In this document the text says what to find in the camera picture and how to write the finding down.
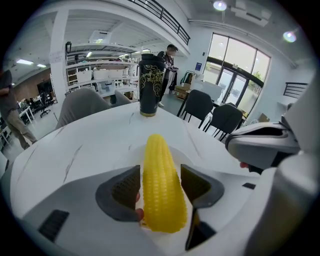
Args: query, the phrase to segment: ceiling light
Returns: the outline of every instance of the ceiling light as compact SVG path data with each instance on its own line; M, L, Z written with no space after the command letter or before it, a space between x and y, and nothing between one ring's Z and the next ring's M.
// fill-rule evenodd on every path
M27 64L27 65L33 64L32 61L28 61L28 60L24 60L24 59L19 59L16 63Z
M293 43L297 40L296 35L292 31L285 32L283 38L289 43Z
M224 11L227 9L227 4L224 1L215 1L213 3L213 7L218 11Z

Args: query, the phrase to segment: glass door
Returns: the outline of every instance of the glass door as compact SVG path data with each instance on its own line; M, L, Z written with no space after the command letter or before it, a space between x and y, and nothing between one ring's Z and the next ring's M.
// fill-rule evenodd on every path
M218 83L217 83L218 86L220 86L222 88L222 93L217 100L218 104L225 102L224 99L225 99L228 91L230 90L230 86L232 85L232 81L233 81L234 76L235 76L234 72L232 72L226 68L222 69L221 76L218 79Z
M246 82L247 82L246 78L236 74L234 79L232 80L230 89L227 92L224 102L233 103L236 106L238 106L237 102L239 98L242 96L242 91L246 85Z

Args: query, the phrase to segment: ceiling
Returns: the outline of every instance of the ceiling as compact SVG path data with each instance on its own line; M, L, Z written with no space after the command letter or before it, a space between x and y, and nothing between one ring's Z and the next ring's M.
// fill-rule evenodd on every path
M184 0L186 5L191 6L193 20L212 21L223 24L226 27L239 28L267 42L275 47L293 64L302 60L313 58L309 41L299 24L274 0L243 0L247 6L262 9L271 13L268 23L263 27L251 21L237 17L231 7L236 6L236 0L224 0L228 8L224 11L217 11L210 0ZM288 43L283 39L283 33L294 31L297 40Z
M12 42L4 59L4 67L10 69L12 82L16 85L40 72L42 68L37 67L37 64L50 66L51 31L48 27L52 27L55 15L45 14L27 21ZM88 43L94 31L112 31L118 24L121 24L120 29L112 32L110 44L136 47L137 51L143 46L153 53L163 51L169 44L165 39L154 35L147 26L131 19L94 10L70 10L64 40L70 41L72 45ZM16 63L18 59L32 61L34 64L19 64Z

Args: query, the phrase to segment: pants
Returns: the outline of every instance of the pants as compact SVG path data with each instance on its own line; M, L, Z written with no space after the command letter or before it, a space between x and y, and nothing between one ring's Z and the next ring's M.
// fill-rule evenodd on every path
M162 83L162 88L161 88L161 94L160 94L160 101L162 100L162 97L165 94L165 91L167 89L167 85L168 85L169 79L165 78L163 79L163 83Z
M25 150L29 148L29 144L26 142L24 136L29 139L32 143L35 143L37 139L28 129L25 123L21 120L18 110L12 110L7 119L5 120L6 125L9 127L13 135L20 141L21 147Z

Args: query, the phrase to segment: floor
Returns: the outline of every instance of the floor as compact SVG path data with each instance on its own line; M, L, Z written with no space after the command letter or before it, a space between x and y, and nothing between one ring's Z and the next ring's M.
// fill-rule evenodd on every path
M163 107L164 110L176 116L178 114L181 104L183 103L183 100L177 98L173 94L165 94L162 98L162 103L164 105ZM60 109L58 108L59 108L58 104L54 104L50 106L48 109L51 111L48 114L43 115L42 118L40 118L40 112L36 113L34 115L35 121L32 121L32 123L29 123L27 125L27 127L30 129L30 131L38 140L40 140L42 137L44 137L45 135L47 135L48 133L52 132L55 129L57 125L56 117L59 118L59 113L60 113ZM207 119L203 122L203 125L200 128L201 131L209 121L210 116L211 114L209 114ZM185 118L186 122L189 120L189 117L190 117L189 114L187 114ZM190 119L190 123L195 127L198 127L200 122L201 121L194 116L192 116ZM216 128L211 126L206 133L211 136L215 130ZM19 140L15 138L11 133L11 136L9 139L9 145L6 145L4 147L4 149L2 150L2 153L7 159L9 159L10 162L12 162L22 151L23 149L20 146Z

